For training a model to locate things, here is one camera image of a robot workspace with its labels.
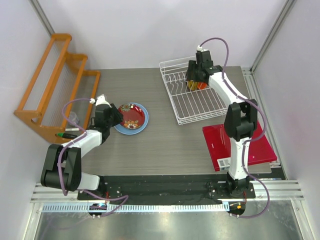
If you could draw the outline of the yellow patterned plate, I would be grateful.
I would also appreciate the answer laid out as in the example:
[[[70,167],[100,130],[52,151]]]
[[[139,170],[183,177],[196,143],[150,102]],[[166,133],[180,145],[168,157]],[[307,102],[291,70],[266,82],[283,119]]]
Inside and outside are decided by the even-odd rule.
[[[187,87],[190,91],[195,91],[198,89],[198,82],[190,80],[187,82]]]

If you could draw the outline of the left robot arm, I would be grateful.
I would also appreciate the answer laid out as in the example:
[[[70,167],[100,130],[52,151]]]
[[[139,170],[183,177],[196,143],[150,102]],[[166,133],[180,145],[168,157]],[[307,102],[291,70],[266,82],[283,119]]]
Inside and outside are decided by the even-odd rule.
[[[123,115],[111,103],[95,107],[93,124],[75,139],[64,144],[48,147],[40,183],[44,187],[60,189],[63,194],[88,190],[93,198],[100,200],[107,192],[101,177],[82,171],[82,157],[102,145],[110,135],[110,129],[123,121]]]

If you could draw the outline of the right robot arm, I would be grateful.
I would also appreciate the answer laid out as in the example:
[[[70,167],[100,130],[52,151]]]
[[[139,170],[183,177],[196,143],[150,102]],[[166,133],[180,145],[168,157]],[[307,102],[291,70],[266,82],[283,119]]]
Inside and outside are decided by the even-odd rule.
[[[227,106],[224,130],[230,138],[231,152],[225,190],[230,197],[240,197],[249,188],[249,146],[257,129],[258,111],[231,83],[223,68],[214,65],[209,50],[199,46],[195,57],[188,62],[186,80],[207,84]]]

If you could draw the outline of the red floral plate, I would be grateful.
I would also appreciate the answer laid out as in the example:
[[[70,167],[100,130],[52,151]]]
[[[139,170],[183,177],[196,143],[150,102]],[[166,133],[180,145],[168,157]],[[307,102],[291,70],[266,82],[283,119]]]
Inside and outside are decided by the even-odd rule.
[[[121,126],[125,129],[137,130],[145,123],[145,113],[142,108],[135,103],[122,104],[118,110],[123,114]]]

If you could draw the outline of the light blue plate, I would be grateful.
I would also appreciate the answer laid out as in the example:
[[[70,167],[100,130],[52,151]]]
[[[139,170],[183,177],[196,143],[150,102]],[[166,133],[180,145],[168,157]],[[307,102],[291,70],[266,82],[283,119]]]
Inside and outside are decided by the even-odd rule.
[[[118,108],[123,121],[114,128],[124,135],[136,135],[143,131],[149,122],[147,109],[135,102],[124,103]]]

